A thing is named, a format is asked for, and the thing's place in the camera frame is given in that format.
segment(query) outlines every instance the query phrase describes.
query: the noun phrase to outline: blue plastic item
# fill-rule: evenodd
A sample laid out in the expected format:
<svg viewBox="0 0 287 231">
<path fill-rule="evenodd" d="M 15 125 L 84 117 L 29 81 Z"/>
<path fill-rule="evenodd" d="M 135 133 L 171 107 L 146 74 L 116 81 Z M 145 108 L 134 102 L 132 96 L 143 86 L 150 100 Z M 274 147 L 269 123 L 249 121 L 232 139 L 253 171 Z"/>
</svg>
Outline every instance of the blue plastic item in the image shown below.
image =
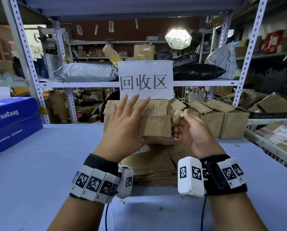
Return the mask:
<svg viewBox="0 0 287 231">
<path fill-rule="evenodd" d="M 33 97 L 0 100 L 0 152 L 42 128 L 39 108 Z"/>
</svg>

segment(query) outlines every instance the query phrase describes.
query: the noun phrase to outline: white plastic crate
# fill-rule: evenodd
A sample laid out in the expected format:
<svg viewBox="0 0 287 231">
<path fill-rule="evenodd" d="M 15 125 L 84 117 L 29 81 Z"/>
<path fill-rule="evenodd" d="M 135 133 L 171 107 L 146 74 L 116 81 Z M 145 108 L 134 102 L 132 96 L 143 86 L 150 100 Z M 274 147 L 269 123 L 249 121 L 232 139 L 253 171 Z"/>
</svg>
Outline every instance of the white plastic crate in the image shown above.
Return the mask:
<svg viewBox="0 0 287 231">
<path fill-rule="evenodd" d="M 277 160 L 279 163 L 287 167 L 287 151 L 277 147 L 276 145 L 268 142 L 263 137 L 255 134 L 257 126 L 267 125 L 269 123 L 278 123 L 287 126 L 287 118 L 284 119 L 249 119 L 247 122 L 247 127 L 244 133 L 245 138 L 249 141 L 262 148 L 263 151 L 271 156 L 273 159 Z"/>
</svg>

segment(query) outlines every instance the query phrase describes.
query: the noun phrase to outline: tabletop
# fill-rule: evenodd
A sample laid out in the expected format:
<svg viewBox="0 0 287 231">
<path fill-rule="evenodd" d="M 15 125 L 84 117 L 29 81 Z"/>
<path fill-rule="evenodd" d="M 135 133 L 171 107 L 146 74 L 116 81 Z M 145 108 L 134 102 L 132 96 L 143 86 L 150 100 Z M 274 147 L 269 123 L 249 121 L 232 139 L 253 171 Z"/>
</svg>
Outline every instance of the tabletop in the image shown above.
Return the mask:
<svg viewBox="0 0 287 231">
<path fill-rule="evenodd" d="M 0 230 L 46 230 L 69 193 L 71 180 L 102 137 L 103 124 L 44 125 L 0 153 Z M 248 195 L 268 230 L 287 230 L 287 168 L 246 139 L 218 140 L 247 176 Z M 200 230 L 203 198 L 175 187 L 133 187 L 114 198 L 108 230 Z M 105 230 L 104 214 L 99 230 Z M 204 230 L 214 230 L 209 203 Z"/>
</svg>

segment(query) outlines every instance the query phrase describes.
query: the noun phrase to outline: forearm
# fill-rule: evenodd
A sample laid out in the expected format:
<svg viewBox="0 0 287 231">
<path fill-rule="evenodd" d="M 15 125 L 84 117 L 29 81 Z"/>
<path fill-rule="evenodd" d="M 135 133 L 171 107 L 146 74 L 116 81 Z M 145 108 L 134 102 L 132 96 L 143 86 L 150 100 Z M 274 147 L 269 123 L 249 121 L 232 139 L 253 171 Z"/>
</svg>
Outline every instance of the forearm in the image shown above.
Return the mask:
<svg viewBox="0 0 287 231">
<path fill-rule="evenodd" d="M 104 204 L 68 197 L 47 231 L 97 231 Z"/>
<path fill-rule="evenodd" d="M 217 231 L 267 231 L 246 193 L 209 196 Z"/>
</svg>

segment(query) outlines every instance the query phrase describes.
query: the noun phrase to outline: hand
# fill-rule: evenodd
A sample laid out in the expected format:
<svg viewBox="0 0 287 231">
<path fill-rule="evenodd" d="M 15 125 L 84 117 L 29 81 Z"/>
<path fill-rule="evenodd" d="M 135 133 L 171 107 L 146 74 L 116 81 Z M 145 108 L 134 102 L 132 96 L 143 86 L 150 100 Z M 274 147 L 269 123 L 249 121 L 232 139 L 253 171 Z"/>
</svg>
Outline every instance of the hand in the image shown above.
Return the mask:
<svg viewBox="0 0 287 231">
<path fill-rule="evenodd" d="M 144 99 L 133 112 L 138 97 L 139 94 L 136 94 L 127 101 L 125 95 L 118 107 L 115 104 L 112 106 L 106 133 L 93 154 L 119 163 L 145 145 L 145 140 L 138 136 L 138 124 L 150 97 Z"/>
<path fill-rule="evenodd" d="M 191 115 L 188 109 L 184 111 L 184 116 L 178 125 L 174 126 L 173 132 L 173 137 L 182 141 L 198 159 L 209 155 L 226 154 L 207 124 Z"/>
</svg>

